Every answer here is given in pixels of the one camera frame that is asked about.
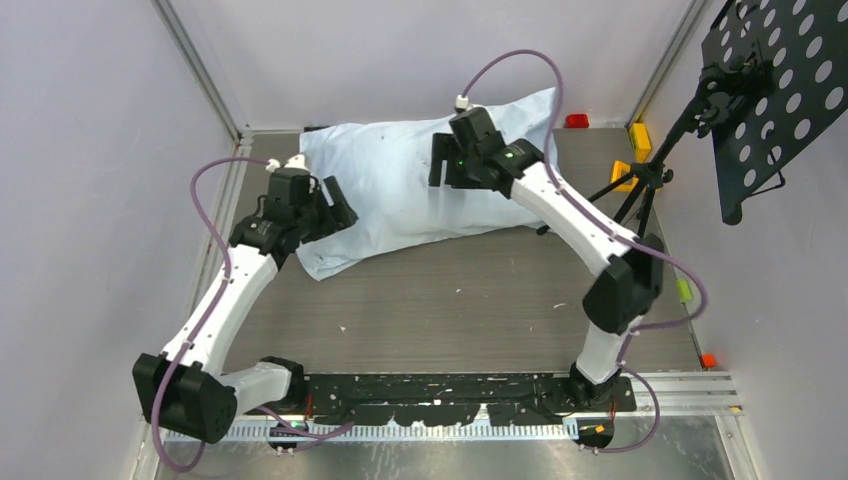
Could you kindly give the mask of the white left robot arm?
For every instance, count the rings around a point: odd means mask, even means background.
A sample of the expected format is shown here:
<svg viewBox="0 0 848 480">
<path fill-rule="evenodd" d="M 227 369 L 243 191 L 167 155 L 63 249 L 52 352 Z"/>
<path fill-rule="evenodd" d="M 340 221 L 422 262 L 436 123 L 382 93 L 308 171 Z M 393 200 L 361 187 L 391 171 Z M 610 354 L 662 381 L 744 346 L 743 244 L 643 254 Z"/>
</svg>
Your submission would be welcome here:
<svg viewBox="0 0 848 480">
<path fill-rule="evenodd" d="M 262 406 L 284 414 L 306 402 L 301 364 L 267 356 L 227 373 L 223 364 L 247 314 L 289 256 L 308 243 L 352 227 L 357 214 L 335 177 L 314 176 L 305 154 L 263 161 L 269 172 L 259 209 L 223 239 L 206 213 L 201 220 L 223 263 L 184 326 L 158 354 L 141 354 L 132 376 L 145 420 L 213 444 L 235 418 Z"/>
</svg>

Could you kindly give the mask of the light blue pillowcase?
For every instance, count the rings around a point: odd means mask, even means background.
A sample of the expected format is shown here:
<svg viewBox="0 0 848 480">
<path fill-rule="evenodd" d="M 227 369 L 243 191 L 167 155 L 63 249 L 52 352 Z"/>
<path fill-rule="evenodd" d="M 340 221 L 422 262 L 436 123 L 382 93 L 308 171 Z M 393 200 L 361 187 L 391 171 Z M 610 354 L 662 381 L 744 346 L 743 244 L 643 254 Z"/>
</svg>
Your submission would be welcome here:
<svg viewBox="0 0 848 480">
<path fill-rule="evenodd" d="M 324 280 L 377 255 L 540 225 L 499 193 L 429 186 L 432 137 L 449 130 L 447 118 L 439 118 L 346 123 L 300 135 L 312 174 L 335 177 L 358 216 L 354 226 L 298 248 L 309 276 Z"/>
</svg>

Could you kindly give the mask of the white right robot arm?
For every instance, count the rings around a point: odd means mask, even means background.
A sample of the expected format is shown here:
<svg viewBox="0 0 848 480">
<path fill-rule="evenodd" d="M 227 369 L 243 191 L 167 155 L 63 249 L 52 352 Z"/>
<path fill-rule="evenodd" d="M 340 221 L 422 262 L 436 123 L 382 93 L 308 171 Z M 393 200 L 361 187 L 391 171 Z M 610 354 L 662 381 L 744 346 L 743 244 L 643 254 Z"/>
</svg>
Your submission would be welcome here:
<svg viewBox="0 0 848 480">
<path fill-rule="evenodd" d="M 623 353 L 659 297 L 662 241 L 640 238 L 582 197 L 529 140 L 506 142 L 490 114 L 473 107 L 431 141 L 428 183 L 490 190 L 536 215 L 583 261 L 594 282 L 582 300 L 589 327 L 566 382 L 571 400 L 596 410 L 620 377 Z"/>
</svg>

